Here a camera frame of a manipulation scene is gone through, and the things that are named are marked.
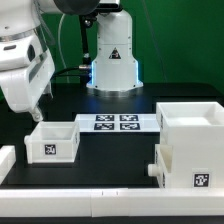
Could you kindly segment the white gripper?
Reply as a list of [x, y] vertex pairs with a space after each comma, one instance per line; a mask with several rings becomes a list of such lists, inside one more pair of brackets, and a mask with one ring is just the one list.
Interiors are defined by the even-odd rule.
[[38, 101], [50, 85], [55, 71], [49, 50], [37, 57], [28, 67], [0, 72], [0, 88], [11, 110], [29, 112], [35, 122], [43, 120]]

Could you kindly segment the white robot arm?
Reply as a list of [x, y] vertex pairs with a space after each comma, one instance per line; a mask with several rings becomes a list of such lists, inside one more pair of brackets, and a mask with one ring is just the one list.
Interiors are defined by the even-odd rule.
[[[45, 14], [75, 15], [80, 33], [70, 38], [60, 29], [53, 36]], [[120, 0], [0, 0], [0, 89], [10, 109], [42, 120], [38, 101], [51, 92], [56, 74], [49, 45], [79, 41], [82, 82], [92, 93], [128, 96], [139, 91], [138, 61], [134, 58], [131, 15]]]

